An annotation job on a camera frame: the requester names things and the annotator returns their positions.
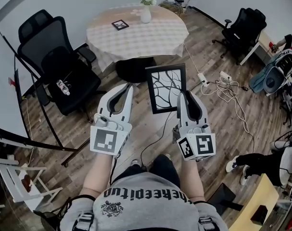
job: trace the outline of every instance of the electrical outlet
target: electrical outlet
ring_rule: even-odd
[[[209,86],[209,84],[207,84],[207,79],[205,78],[205,76],[203,75],[203,73],[200,73],[197,76],[198,76],[200,82],[203,82],[203,86],[204,87]]]
[[[219,76],[220,76],[220,77],[223,77],[223,78],[226,79],[226,80],[229,80],[229,82],[232,81],[231,76],[228,75],[228,74],[226,74],[224,71],[219,72]]]

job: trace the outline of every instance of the person's hand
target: person's hand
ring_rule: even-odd
[[[278,46],[276,44],[273,44],[273,46],[271,48],[272,52],[276,53],[278,49],[279,49]]]

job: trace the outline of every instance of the black pants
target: black pants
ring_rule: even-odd
[[[128,167],[122,174],[120,174],[114,181],[116,182],[119,179],[122,179],[127,176],[136,175],[146,172],[139,165],[133,165]],[[158,175],[171,183],[174,183],[180,188],[180,178],[178,173],[173,165],[173,162],[168,159],[165,155],[159,155],[153,162],[153,166],[149,170],[150,173]]]
[[[262,155],[259,153],[252,153],[241,155],[236,159],[237,165],[248,165],[246,170],[248,176],[261,175],[265,173],[274,186],[281,186],[279,177],[279,167],[283,152]]]

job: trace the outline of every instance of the white cable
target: white cable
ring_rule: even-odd
[[[218,81],[217,83],[216,83],[216,90],[215,91],[213,91],[213,92],[211,92],[211,93],[209,93],[209,94],[205,94],[205,93],[203,93],[203,86],[206,84],[206,83],[203,83],[203,85],[200,87],[200,91],[201,91],[201,93],[203,94],[203,95],[212,95],[213,93],[215,93],[216,92],[216,94],[218,95],[218,97],[220,98],[220,99],[222,99],[222,100],[224,100],[225,102],[227,102],[227,103],[229,103],[231,100],[233,100],[235,103],[235,111],[236,111],[236,114],[237,114],[237,117],[240,119],[240,120],[242,120],[243,121],[243,128],[244,128],[244,130],[245,130],[245,132],[247,132],[248,134],[250,134],[250,131],[249,131],[249,128],[248,128],[248,125],[247,125],[247,122],[246,122],[246,114],[245,114],[245,112],[244,112],[244,110],[243,110],[243,108],[242,108],[242,106],[240,105],[240,102],[239,102],[239,100],[238,100],[238,98],[237,97],[231,97],[230,95],[228,95],[228,94],[226,94],[225,93],[225,91],[231,91],[234,95],[238,95],[238,93],[239,93],[239,83],[237,82],[237,81],[229,81],[228,79],[225,79],[225,78],[223,78],[223,79],[225,79],[225,80],[227,80],[228,82],[224,82],[223,80],[222,80],[222,78],[223,77],[220,77],[219,79],[220,79],[220,81]],[[222,88],[221,86],[219,86],[220,84],[221,85],[229,85],[229,86],[231,86],[231,84],[232,83],[236,83],[237,84],[237,91],[236,92],[234,92],[231,88]],[[223,98],[222,96],[220,96],[219,95],[219,93],[223,93],[226,97],[228,97],[229,99],[225,99],[225,98]],[[242,111],[242,114],[243,114],[243,118],[242,117],[240,117],[239,116],[239,114],[238,114],[238,112],[237,112],[237,104],[239,105],[239,107],[241,108],[241,111]]]
[[[13,208],[12,208],[12,206],[11,206],[11,204],[10,204],[10,202],[9,202],[9,199],[8,199],[8,197],[7,197],[6,191],[5,191],[5,189],[4,189],[3,185],[2,185],[2,180],[1,180],[1,179],[0,179],[0,184],[1,184],[1,187],[2,187],[2,189],[3,189],[3,192],[4,192],[4,194],[5,194],[5,197],[6,197],[6,199],[7,199],[7,202],[8,202],[8,204],[9,204],[9,206],[10,206],[12,212],[14,213],[15,217],[19,220],[20,224],[24,227],[25,231],[27,231],[26,227],[24,226],[24,224],[22,223],[22,221],[18,218],[18,216],[16,215],[15,211],[14,211]]]
[[[185,49],[186,49],[186,51],[188,52],[188,54],[189,54],[189,56],[190,56],[190,53],[189,53],[189,51],[188,51],[188,48],[186,48],[186,45],[185,45],[185,43],[183,43],[184,44],[184,47],[185,47]],[[195,62],[193,61],[193,59],[192,59],[192,57],[190,56],[190,60],[192,61],[192,63],[194,64],[194,66],[195,66],[195,68],[196,68],[196,71],[197,71],[197,73],[199,74],[199,71],[198,71],[198,69],[197,69],[197,67],[196,67],[196,65],[195,65]]]
[[[29,123],[29,130],[30,130],[30,136],[31,136],[31,140],[32,139],[32,132],[31,132],[31,126],[30,126],[30,120],[29,120],[29,113],[28,113],[28,99],[27,98],[24,98],[26,99],[26,110],[27,110],[27,115],[28,115],[28,123]],[[31,161],[31,157],[32,157],[32,153],[34,152],[34,147],[32,147],[32,151],[31,151],[31,154],[30,154],[30,159],[29,159],[29,162],[27,164],[27,166],[30,164],[30,161]]]

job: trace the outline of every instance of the sneaker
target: sneaker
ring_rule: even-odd
[[[235,156],[231,161],[229,161],[226,165],[226,172],[229,173],[231,172],[233,169],[235,169],[238,165],[236,163],[236,159],[239,156]]]
[[[171,156],[170,156],[170,154],[166,153],[165,156],[166,156],[169,160],[171,160]]]
[[[134,160],[131,162],[131,166],[133,166],[133,165],[138,165],[138,166],[141,167],[141,162],[140,162],[140,160],[138,160],[138,159],[134,159]]]
[[[242,177],[241,177],[241,180],[240,180],[240,183],[242,186],[244,186],[246,184],[246,181],[249,179],[250,176],[247,176],[246,175],[246,170],[249,168],[248,165],[245,165],[244,168],[243,168],[243,174],[242,174]]]

